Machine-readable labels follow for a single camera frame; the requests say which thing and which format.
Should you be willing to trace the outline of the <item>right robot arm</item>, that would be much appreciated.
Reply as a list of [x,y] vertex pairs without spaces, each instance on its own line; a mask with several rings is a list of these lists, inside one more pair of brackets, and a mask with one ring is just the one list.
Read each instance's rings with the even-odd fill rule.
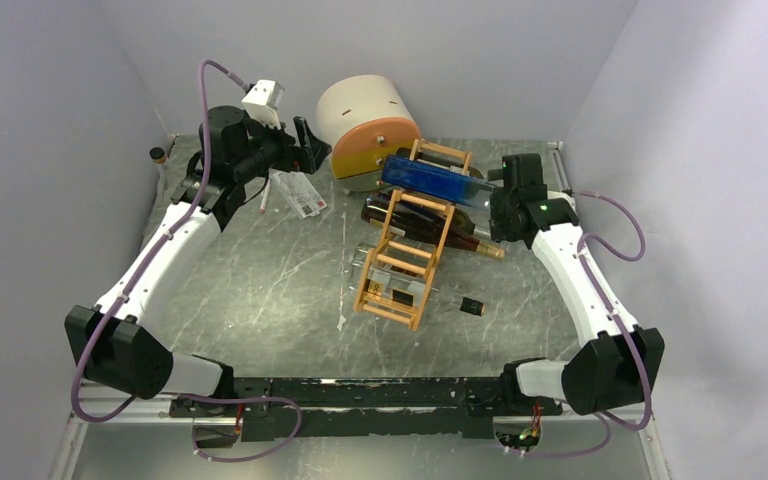
[[640,430],[652,415],[654,382],[665,342],[643,328],[613,292],[591,255],[568,199],[552,198],[537,154],[503,157],[490,178],[501,187],[490,196],[491,235],[523,242],[547,269],[574,322],[579,350],[568,361],[528,359],[509,363],[499,391],[502,406],[522,414],[538,397],[566,402],[580,415],[642,404]]

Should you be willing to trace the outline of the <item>square clear black-capped bottle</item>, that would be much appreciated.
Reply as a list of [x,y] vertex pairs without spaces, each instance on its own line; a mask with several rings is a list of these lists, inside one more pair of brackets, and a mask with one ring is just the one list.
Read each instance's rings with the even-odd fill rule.
[[[419,307],[426,284],[418,276],[371,268],[364,282],[364,289],[378,298],[407,307]],[[429,289],[426,306],[445,307],[473,316],[483,316],[486,311],[485,303],[473,298],[471,293],[472,290],[466,284],[435,280]]]

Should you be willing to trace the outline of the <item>round clear glass bottle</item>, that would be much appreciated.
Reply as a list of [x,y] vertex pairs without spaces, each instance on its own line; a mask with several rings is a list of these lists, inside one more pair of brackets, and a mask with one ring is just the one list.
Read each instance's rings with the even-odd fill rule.
[[149,150],[149,156],[153,162],[153,165],[158,175],[157,185],[156,185],[157,195],[159,197],[163,197],[163,194],[165,193],[165,190],[167,188],[166,151],[164,148],[160,146],[155,146]]

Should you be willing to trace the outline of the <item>blue square glass bottle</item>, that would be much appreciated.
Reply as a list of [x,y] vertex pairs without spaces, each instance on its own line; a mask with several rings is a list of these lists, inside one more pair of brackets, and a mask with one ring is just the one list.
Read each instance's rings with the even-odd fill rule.
[[389,155],[381,171],[385,183],[479,210],[490,209],[498,186],[470,175]]

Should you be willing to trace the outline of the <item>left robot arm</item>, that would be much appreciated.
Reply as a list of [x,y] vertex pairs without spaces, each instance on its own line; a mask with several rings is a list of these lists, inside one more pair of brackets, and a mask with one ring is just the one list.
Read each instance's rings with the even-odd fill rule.
[[64,322],[78,390],[90,380],[129,395],[196,395],[221,416],[237,400],[232,367],[180,354],[155,335],[165,307],[206,248],[247,201],[249,182],[272,171],[315,173],[331,152],[305,118],[269,127],[251,107],[212,107],[199,128],[201,149],[174,189],[161,225],[124,276],[91,307],[75,306]]

